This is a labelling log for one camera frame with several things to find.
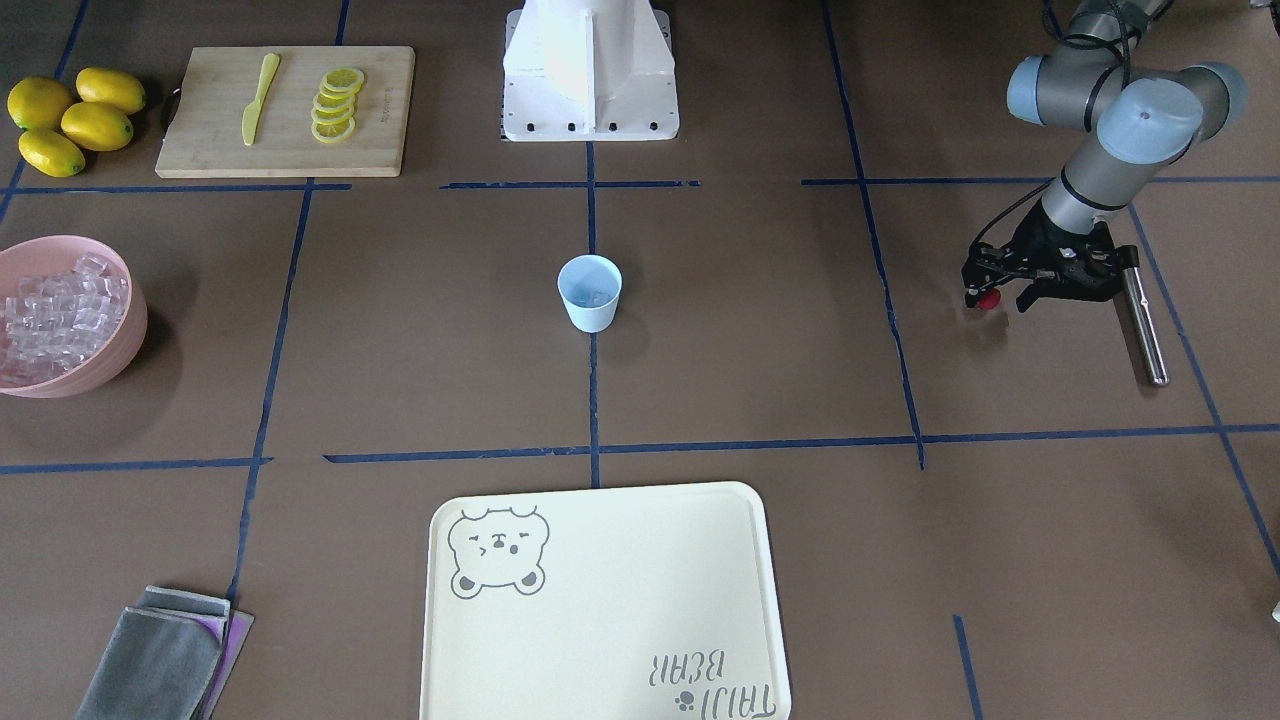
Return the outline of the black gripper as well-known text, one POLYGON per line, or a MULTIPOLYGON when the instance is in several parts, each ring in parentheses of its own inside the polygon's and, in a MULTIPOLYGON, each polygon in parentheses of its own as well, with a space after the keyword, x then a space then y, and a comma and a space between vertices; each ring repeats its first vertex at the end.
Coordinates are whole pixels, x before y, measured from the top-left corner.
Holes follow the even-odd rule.
POLYGON ((978 309, 979 292, 1015 279, 1030 282, 1016 297, 1019 313, 1041 299, 1108 301, 1123 291, 1116 250, 1105 222, 1078 234, 1033 210, 1014 231, 1010 247, 969 247, 963 265, 965 307, 978 309))

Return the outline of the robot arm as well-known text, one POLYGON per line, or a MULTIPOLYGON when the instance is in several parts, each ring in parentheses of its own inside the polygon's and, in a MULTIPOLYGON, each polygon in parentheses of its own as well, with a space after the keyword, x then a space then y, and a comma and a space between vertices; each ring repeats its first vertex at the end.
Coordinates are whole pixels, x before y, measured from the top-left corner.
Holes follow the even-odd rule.
POLYGON ((1169 1, 1083 1, 1048 55, 1025 58, 1006 92, 1028 123, 1079 129, 1080 147, 1039 190, 1002 246, 982 237, 963 265, 965 305, 992 309, 1002 286, 1025 281, 1019 311, 1041 299, 1106 302, 1121 293, 1137 251, 1108 223, 1165 168, 1245 110, 1243 74, 1207 61, 1180 70, 1134 67, 1132 55, 1169 1))

